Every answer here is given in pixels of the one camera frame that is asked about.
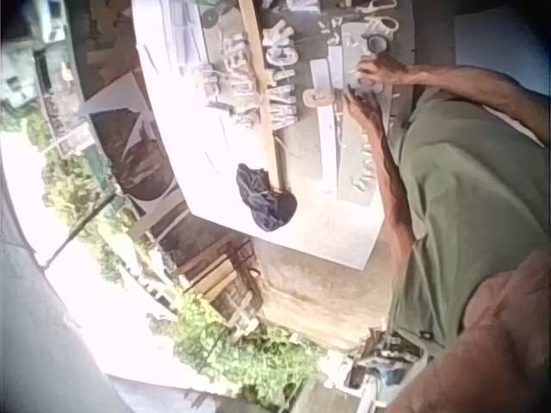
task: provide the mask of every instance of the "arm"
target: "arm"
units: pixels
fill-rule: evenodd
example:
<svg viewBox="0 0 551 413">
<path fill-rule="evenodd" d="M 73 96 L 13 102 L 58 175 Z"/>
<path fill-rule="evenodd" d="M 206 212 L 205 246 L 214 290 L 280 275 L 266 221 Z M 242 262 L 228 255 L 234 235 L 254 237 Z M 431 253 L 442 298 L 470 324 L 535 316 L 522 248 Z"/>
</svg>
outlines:
<svg viewBox="0 0 551 413">
<path fill-rule="evenodd" d="M 533 411 L 549 385 L 550 271 L 551 250 L 542 250 L 484 281 L 467 305 L 472 317 L 463 318 L 455 345 L 387 412 Z"/>
<path fill-rule="evenodd" d="M 382 208 L 385 213 L 385 225 L 390 237 L 393 272 L 396 275 L 393 277 L 394 289 L 398 274 L 406 265 L 415 242 L 412 215 L 406 188 L 390 153 L 384 128 L 368 133 L 368 142 L 372 148 Z"/>
<path fill-rule="evenodd" d="M 357 122 L 363 134 L 367 135 L 371 144 L 385 223 L 390 237 L 394 288 L 415 242 L 406 188 L 388 147 L 387 135 L 382 125 L 381 107 L 375 96 L 360 97 L 348 91 L 344 96 L 344 102 L 348 113 Z"/>
<path fill-rule="evenodd" d="M 508 115 L 549 145 L 549 97 L 523 88 L 502 73 L 472 66 L 406 66 L 388 54 L 362 59 L 358 71 L 377 82 L 448 90 Z"/>
</svg>

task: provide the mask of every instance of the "tree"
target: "tree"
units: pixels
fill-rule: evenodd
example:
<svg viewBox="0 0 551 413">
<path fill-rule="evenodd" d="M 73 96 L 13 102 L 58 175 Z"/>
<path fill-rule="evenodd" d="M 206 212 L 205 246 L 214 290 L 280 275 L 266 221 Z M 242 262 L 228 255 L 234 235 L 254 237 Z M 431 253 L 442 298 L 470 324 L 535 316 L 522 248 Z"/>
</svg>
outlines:
<svg viewBox="0 0 551 413">
<path fill-rule="evenodd" d="M 53 142 L 52 134 L 44 114 L 38 104 L 29 104 L 17 115 L 6 111 L 3 106 L 4 130 L 23 132 L 26 130 L 31 143 L 44 151 Z M 77 155 L 63 159 L 58 151 L 51 149 L 44 153 L 46 166 L 42 170 L 45 190 L 42 199 L 47 207 L 53 207 L 65 224 L 71 228 L 79 219 L 92 209 L 101 198 L 86 160 Z M 113 227 L 118 223 L 112 217 L 103 214 L 99 219 L 111 219 Z M 121 273 L 117 267 L 120 258 L 113 252 L 100 235 L 97 222 L 88 223 L 78 234 L 79 239 L 95 258 L 105 280 L 121 282 Z"/>
<path fill-rule="evenodd" d="M 268 410 L 282 405 L 286 393 L 318 369 L 321 350 L 312 344 L 291 343 L 282 329 L 262 327 L 233 343 L 220 316 L 193 292 L 180 292 L 176 307 L 177 323 L 163 323 L 158 329 L 173 339 L 175 356 L 213 380 L 241 385 L 242 398 Z"/>
</svg>

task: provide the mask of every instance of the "concrete floor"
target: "concrete floor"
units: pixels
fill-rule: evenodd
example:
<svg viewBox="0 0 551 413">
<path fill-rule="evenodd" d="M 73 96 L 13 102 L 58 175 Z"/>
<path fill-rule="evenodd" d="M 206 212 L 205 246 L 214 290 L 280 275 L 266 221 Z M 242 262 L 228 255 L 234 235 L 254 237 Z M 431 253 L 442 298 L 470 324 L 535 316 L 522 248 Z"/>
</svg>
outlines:
<svg viewBox="0 0 551 413">
<path fill-rule="evenodd" d="M 441 0 L 413 1 L 417 63 L 455 62 L 456 7 Z M 392 297 L 384 229 L 363 271 L 259 239 L 254 245 L 262 270 L 263 315 L 270 322 L 326 346 L 352 350 L 386 318 Z"/>
</svg>

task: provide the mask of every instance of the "worktable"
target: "worktable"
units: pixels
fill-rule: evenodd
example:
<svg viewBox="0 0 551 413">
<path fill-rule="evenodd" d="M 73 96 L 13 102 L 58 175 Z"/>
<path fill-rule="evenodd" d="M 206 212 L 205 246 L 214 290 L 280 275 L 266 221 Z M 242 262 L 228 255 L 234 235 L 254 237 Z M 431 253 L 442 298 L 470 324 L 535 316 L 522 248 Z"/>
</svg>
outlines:
<svg viewBox="0 0 551 413">
<path fill-rule="evenodd" d="M 239 0 L 241 8 L 243 2 L 246 0 Z M 182 59 L 175 58 L 182 55 L 181 47 L 169 40 L 170 33 L 178 30 L 174 18 L 167 17 L 173 4 L 168 0 L 160 0 L 159 3 L 133 0 L 133 20 L 152 109 L 190 211 L 254 237 L 362 269 L 383 221 L 376 181 L 372 184 L 371 193 L 359 201 L 343 199 L 346 196 L 341 196 L 340 192 L 326 191 L 322 182 L 317 109 L 306 108 L 302 103 L 302 92 L 313 87 L 310 61 L 327 58 L 327 41 L 332 37 L 332 31 L 331 34 L 320 33 L 319 22 L 333 28 L 331 18 L 349 15 L 353 9 L 338 9 L 336 1 L 322 1 L 321 14 L 290 11 L 284 9 L 285 2 L 277 11 L 260 11 L 263 28 L 272 28 L 281 19 L 294 28 L 291 39 L 299 54 L 295 65 L 284 68 L 294 69 L 296 76 L 278 82 L 280 85 L 289 81 L 294 85 L 299 116 L 293 125 L 275 131 L 284 145 L 282 149 L 277 140 L 270 143 L 263 138 L 265 134 L 260 126 L 253 130 L 236 127 L 224 114 L 205 109 L 197 104 L 197 100 L 190 98 L 194 85 L 189 81 L 189 72 L 180 67 L 183 66 Z M 210 63 L 216 71 L 221 71 L 221 38 L 244 31 L 241 13 L 237 8 L 232 9 L 221 15 L 214 27 L 201 28 L 199 21 L 204 6 L 184 4 L 190 16 L 189 32 L 194 34 L 196 43 L 195 55 L 193 52 L 183 54 L 186 56 L 185 64 L 190 67 Z M 393 35 L 390 45 L 391 54 L 404 63 L 413 63 L 414 32 L 410 0 L 398 0 L 396 9 L 378 14 L 389 15 L 399 22 L 399 30 Z M 348 22 L 362 22 L 362 18 L 345 17 L 342 24 Z M 388 136 L 393 144 L 401 121 L 411 111 L 412 91 L 407 87 L 394 87 L 391 95 Z M 223 79 L 217 100 L 235 103 Z M 342 112 L 339 98 L 334 111 Z M 343 114 L 335 119 L 336 129 L 342 130 L 342 119 L 346 116 Z M 347 167 L 342 162 L 342 150 L 337 145 L 337 166 L 340 170 Z M 273 158 L 270 161 L 270 153 L 278 156 L 282 184 L 294 194 L 298 207 L 287 225 L 273 232 L 264 232 L 253 222 L 251 211 L 239 198 L 235 172 L 238 163 L 271 172 Z"/>
</svg>

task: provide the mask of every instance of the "man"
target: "man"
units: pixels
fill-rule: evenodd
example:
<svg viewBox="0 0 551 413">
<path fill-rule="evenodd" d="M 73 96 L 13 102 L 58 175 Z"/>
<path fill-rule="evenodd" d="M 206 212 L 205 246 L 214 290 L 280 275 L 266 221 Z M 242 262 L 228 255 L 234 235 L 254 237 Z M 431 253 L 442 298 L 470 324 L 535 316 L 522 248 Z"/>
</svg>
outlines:
<svg viewBox="0 0 551 413">
<path fill-rule="evenodd" d="M 390 237 L 389 327 L 436 357 L 387 412 L 529 411 L 548 389 L 548 97 L 493 71 L 387 54 L 357 70 L 433 87 L 397 145 L 398 166 L 375 97 L 344 97 L 372 147 Z M 426 230 L 419 240 L 410 208 Z"/>
</svg>

